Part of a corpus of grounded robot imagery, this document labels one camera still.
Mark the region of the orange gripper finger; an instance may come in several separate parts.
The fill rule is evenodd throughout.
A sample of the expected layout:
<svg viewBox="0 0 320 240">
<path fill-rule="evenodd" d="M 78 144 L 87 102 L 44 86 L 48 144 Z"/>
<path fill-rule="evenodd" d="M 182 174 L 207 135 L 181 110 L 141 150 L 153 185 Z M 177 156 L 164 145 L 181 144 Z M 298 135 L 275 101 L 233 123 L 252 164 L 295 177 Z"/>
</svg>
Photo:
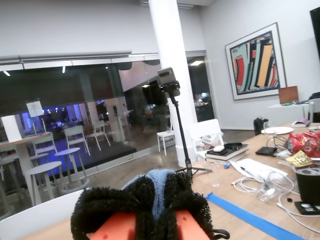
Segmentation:
<svg viewBox="0 0 320 240">
<path fill-rule="evenodd" d="M 115 213 L 136 214 L 136 240 L 156 240 L 153 217 L 155 189 L 152 185 L 131 185 L 123 190 L 109 187 L 85 189 L 70 218 L 74 240 L 87 240 Z"/>
<path fill-rule="evenodd" d="M 215 238 L 208 201 L 192 189 L 193 180 L 184 172 L 169 174 L 164 188 L 163 238 L 177 240 L 176 211 L 187 210 L 210 240 Z"/>
</svg>

